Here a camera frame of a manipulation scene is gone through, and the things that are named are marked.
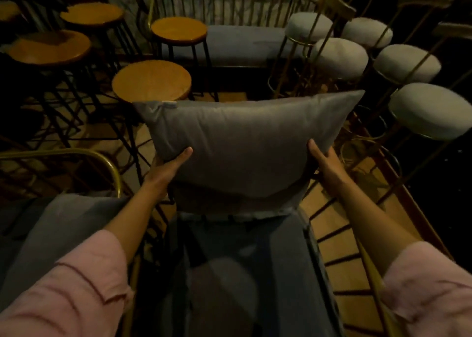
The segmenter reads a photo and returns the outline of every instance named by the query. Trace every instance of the person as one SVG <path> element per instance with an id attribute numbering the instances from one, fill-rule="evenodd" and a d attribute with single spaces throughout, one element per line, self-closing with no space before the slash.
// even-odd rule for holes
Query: person
<path id="1" fill-rule="evenodd" d="M 322 184 L 345 208 L 354 232 L 383 275 L 385 304 L 412 337 L 472 336 L 472 275 L 401 228 L 354 183 L 333 148 L 313 140 Z M 162 164 L 154 159 L 142 187 L 121 212 L 21 294 L 0 314 L 0 336 L 112 336 L 133 298 L 127 263 L 151 210 L 192 155 L 187 148 Z"/>

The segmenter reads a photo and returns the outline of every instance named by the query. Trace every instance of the hand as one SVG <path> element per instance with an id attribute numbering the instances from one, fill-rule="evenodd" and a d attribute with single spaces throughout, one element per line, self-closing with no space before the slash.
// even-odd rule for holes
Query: hand
<path id="1" fill-rule="evenodd" d="M 167 194 L 167 185 L 176 175 L 178 169 L 192 155 L 192 147 L 187 147 L 174 160 L 164 163 L 157 155 L 152 160 L 149 172 L 145 175 L 142 189 L 151 192 L 156 203 L 164 199 Z"/>
<path id="2" fill-rule="evenodd" d="M 321 173 L 321 184 L 330 196 L 340 198 L 345 187 L 355 184 L 345 171 L 333 147 L 330 147 L 327 154 L 324 155 L 311 138 L 308 141 L 308 149 L 318 161 L 318 170 Z"/>

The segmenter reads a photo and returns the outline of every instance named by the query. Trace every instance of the pink shirt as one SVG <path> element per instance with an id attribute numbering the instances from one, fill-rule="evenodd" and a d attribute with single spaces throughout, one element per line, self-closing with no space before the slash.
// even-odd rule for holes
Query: pink shirt
<path id="1" fill-rule="evenodd" d="M 384 302 L 411 336 L 472 336 L 472 275 L 430 244 L 406 248 L 384 284 Z M 123 249 L 101 230 L 0 314 L 0 336 L 112 337 L 132 298 Z"/>

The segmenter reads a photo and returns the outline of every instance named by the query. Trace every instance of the wooden floor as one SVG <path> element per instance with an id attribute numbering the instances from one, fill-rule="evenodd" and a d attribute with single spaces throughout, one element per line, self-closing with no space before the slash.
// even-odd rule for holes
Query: wooden floor
<path id="1" fill-rule="evenodd" d="M 205 94 L 204 97 L 197 96 L 196 99 L 213 101 L 213 98 L 211 98 L 211 96 L 208 94 Z M 100 100 L 103 102 L 112 101 L 112 99 L 109 99 L 105 96 L 101 97 Z M 220 93 L 221 102 L 234 102 L 242 100 L 246 100 L 244 93 Z M 87 124 L 86 126 L 82 127 L 82 131 L 79 133 L 79 136 L 112 137 L 113 132 L 107 124 Z M 149 139 L 150 135 L 146 126 L 141 125 L 136 129 L 135 140 L 137 145 L 145 143 Z M 56 143 L 45 143 L 42 148 L 51 149 L 55 146 L 57 146 Z M 111 157 L 119 166 L 124 166 L 129 159 L 129 153 L 122 148 L 122 144 L 119 141 L 76 142 L 75 146 L 98 150 Z M 139 151 L 142 155 L 144 155 L 147 161 L 152 161 L 155 153 L 152 142 L 143 144 L 139 148 Z M 140 164 L 143 173 L 149 169 L 144 161 L 140 161 Z M 386 180 L 383 178 L 378 169 L 375 169 L 372 173 L 369 173 L 369 170 L 373 166 L 374 163 L 372 160 L 365 160 L 355 171 L 355 178 L 359 186 L 373 200 L 376 200 L 386 191 Z M 131 166 L 131 168 L 123 174 L 123 179 L 133 191 L 136 191 L 139 188 L 134 166 Z M 330 197 L 328 197 L 322 190 L 322 187 L 318 185 L 303 200 L 301 207 L 304 209 L 306 215 L 310 216 L 315 213 L 317 209 L 322 207 L 322 205 L 329 199 Z M 168 219 L 170 219 L 175 213 L 174 206 L 162 205 L 162 209 Z M 392 219 L 400 223 L 412 234 L 418 238 L 420 237 L 395 195 L 390 197 L 382 205 L 382 209 L 384 209 Z M 164 229 L 165 226 L 157 214 L 155 215 L 155 218 L 157 223 Z M 345 226 L 347 223 L 348 222 L 343 208 L 338 203 L 335 203 L 326 209 L 315 220 L 313 220 L 311 225 L 316 238 L 319 239 L 322 236 Z M 352 230 L 347 230 L 320 243 L 320 250 L 324 262 L 351 255 L 359 251 Z M 361 259 L 355 259 L 329 266 L 327 268 L 327 273 L 334 291 L 369 289 L 369 282 Z M 358 331 L 347 330 L 347 336 L 367 336 L 367 334 L 361 332 L 364 329 L 376 331 L 378 334 L 382 333 L 381 319 L 372 296 L 342 295 L 336 296 L 336 300 L 345 324 L 356 326 L 358 328 Z"/>

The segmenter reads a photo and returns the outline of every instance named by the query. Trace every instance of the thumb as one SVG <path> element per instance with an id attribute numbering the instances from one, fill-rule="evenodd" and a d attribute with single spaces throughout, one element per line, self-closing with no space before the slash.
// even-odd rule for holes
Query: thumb
<path id="1" fill-rule="evenodd" d="M 193 153 L 193 148 L 192 147 L 187 147 L 174 160 L 168 162 L 168 165 L 171 167 L 171 169 L 174 172 L 177 172 L 177 170 L 180 168 L 180 166 L 182 164 L 184 164 L 190 158 L 192 153 Z"/>
<path id="2" fill-rule="evenodd" d="M 313 140 L 313 138 L 310 138 L 308 140 L 308 150 L 310 151 L 311 155 L 316 158 L 318 163 L 321 163 L 326 160 L 325 155 L 322 151 L 320 151 L 318 146 L 316 146 L 315 140 Z"/>

